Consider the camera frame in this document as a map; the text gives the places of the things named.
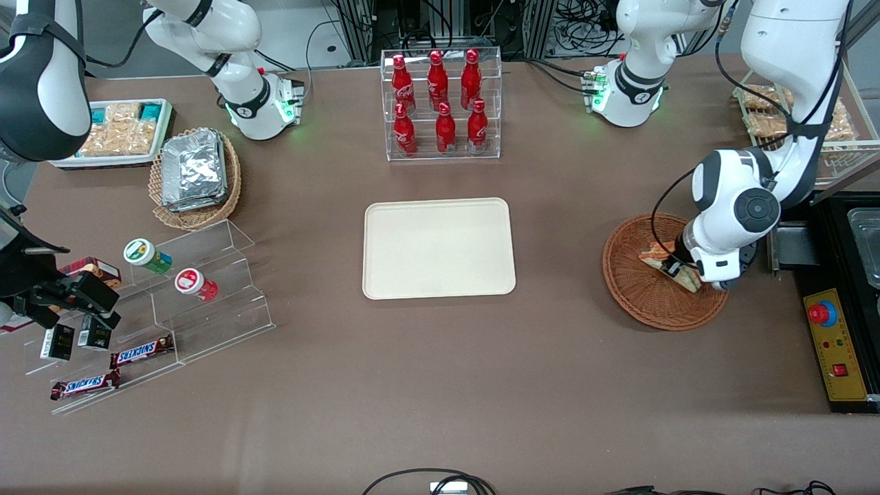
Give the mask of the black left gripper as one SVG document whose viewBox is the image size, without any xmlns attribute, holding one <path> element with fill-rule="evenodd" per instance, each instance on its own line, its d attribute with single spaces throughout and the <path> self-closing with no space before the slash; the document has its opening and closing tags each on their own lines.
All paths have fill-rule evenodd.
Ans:
<svg viewBox="0 0 880 495">
<path fill-rule="evenodd" d="M 662 272 L 670 278 L 686 276 L 686 263 L 694 262 L 692 248 L 695 246 L 694 235 L 691 232 L 682 232 L 676 238 L 676 258 L 667 257 L 662 262 Z"/>
</svg>

